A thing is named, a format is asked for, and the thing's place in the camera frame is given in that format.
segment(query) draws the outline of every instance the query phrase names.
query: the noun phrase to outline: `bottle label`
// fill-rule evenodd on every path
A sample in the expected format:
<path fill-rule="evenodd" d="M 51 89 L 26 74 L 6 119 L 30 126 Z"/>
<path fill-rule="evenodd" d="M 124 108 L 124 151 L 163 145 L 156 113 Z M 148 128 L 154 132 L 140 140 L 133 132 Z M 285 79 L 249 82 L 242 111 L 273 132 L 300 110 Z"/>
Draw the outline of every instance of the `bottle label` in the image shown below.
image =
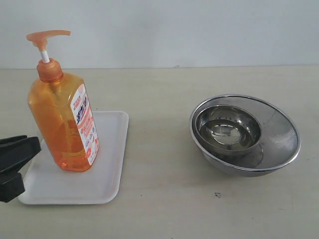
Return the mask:
<path fill-rule="evenodd" d="M 89 164 L 92 165 L 99 150 L 99 138 L 84 84 L 82 84 L 74 94 L 71 101 L 71 109 L 81 136 L 86 156 Z"/>

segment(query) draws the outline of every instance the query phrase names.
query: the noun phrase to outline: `table surface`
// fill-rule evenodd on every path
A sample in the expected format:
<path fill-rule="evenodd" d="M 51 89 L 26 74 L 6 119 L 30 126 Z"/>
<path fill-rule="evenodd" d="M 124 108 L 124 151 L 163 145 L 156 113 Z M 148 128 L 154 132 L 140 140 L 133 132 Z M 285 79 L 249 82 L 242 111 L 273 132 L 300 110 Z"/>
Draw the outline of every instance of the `table surface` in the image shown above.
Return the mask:
<path fill-rule="evenodd" d="M 318 66 L 66 71 L 85 79 L 92 109 L 130 116 L 119 193 L 103 205 L 1 203 L 1 239 L 318 237 Z M 0 137 L 41 137 L 26 101 L 36 77 L 34 70 L 0 70 Z M 227 93 L 285 111 L 300 131 L 298 158 L 257 178 L 211 166 L 188 120 L 201 101 Z"/>

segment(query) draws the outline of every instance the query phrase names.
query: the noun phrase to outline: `soap dispenser bottle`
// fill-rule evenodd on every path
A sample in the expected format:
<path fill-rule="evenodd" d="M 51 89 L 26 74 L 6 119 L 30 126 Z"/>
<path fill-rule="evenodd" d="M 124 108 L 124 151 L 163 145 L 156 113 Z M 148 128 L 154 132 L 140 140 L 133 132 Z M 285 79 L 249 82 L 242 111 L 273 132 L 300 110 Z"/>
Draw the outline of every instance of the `soap dispenser bottle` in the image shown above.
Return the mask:
<path fill-rule="evenodd" d="M 38 47 L 39 78 L 33 83 L 28 104 L 55 163 L 63 170 L 88 170 L 99 150 L 99 138 L 82 78 L 61 70 L 49 58 L 47 38 L 70 31 L 35 32 L 26 38 Z"/>

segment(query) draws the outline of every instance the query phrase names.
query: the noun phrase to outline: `white plastic tray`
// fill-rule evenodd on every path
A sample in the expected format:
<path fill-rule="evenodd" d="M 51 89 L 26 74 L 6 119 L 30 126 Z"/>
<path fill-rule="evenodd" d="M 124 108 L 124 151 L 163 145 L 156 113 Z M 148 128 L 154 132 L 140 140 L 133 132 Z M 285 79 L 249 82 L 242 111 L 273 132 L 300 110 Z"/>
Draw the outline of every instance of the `white plastic tray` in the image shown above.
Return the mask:
<path fill-rule="evenodd" d="M 24 177 L 25 192 L 18 199 L 25 204 L 103 204 L 119 191 L 129 116 L 121 111 L 93 112 L 100 149 L 86 172 L 61 170 L 45 141 Z"/>

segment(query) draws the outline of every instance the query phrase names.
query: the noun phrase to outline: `white wall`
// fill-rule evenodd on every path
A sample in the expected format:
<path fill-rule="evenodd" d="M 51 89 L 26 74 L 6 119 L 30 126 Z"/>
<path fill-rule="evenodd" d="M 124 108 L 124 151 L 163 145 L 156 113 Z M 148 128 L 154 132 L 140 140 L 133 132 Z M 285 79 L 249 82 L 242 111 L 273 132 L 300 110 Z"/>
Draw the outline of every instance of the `white wall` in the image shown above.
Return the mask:
<path fill-rule="evenodd" d="M 319 0 L 0 0 L 0 68 L 319 64 Z"/>

